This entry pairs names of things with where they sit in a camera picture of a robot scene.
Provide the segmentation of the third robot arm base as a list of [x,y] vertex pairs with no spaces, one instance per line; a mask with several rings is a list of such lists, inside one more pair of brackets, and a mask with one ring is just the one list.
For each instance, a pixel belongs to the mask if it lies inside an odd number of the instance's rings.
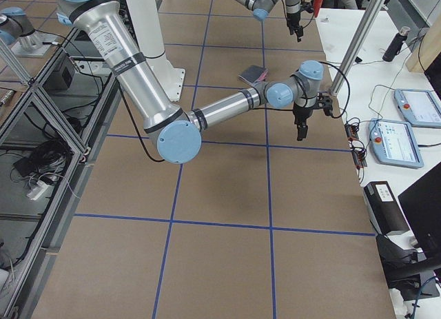
[[26,13],[18,7],[1,10],[1,41],[20,57],[43,57],[58,45],[57,35],[38,32]]

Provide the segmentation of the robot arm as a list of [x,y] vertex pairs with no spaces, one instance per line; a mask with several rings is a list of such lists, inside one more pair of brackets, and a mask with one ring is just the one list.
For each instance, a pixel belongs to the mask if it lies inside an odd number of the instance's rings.
[[304,61],[282,82],[262,81],[231,96],[185,112],[171,102],[145,55],[119,16],[118,0],[58,0],[63,19],[84,31],[110,66],[143,117],[144,130],[164,161],[182,164],[201,148],[201,132],[263,104],[274,108],[293,105],[298,140],[307,135],[306,120],[319,109],[318,91],[324,67]]
[[304,10],[301,0],[234,0],[250,10],[253,17],[263,22],[275,5],[281,1],[285,11],[285,21],[289,34],[296,35],[297,42],[301,42],[304,35],[304,27],[300,25],[301,12]]

